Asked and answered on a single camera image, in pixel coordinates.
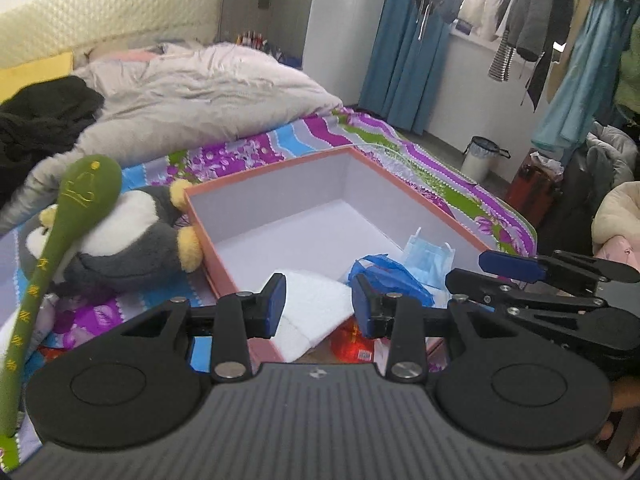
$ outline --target penguin's white belly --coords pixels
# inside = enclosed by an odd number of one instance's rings
[[[158,222],[156,202],[144,191],[123,193],[115,208],[84,237],[80,252],[91,256],[113,256],[136,242]]]

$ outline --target cream headboard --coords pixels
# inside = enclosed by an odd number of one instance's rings
[[[0,14],[0,68],[102,41],[212,43],[222,0],[37,0]]]

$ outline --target qr code label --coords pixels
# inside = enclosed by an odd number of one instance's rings
[[[369,350],[358,350],[358,361],[366,361],[367,363],[370,363],[372,357],[373,354]]]

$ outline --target gray sweater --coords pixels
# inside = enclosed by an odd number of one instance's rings
[[[507,18],[507,44],[527,61],[542,55],[554,0],[514,0]]]

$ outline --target gray ribbed panel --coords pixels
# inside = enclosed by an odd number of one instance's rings
[[[372,365],[265,365],[219,386],[186,426],[149,446],[85,454],[44,446],[15,480],[618,480],[590,446],[549,456],[482,446],[417,386]]]

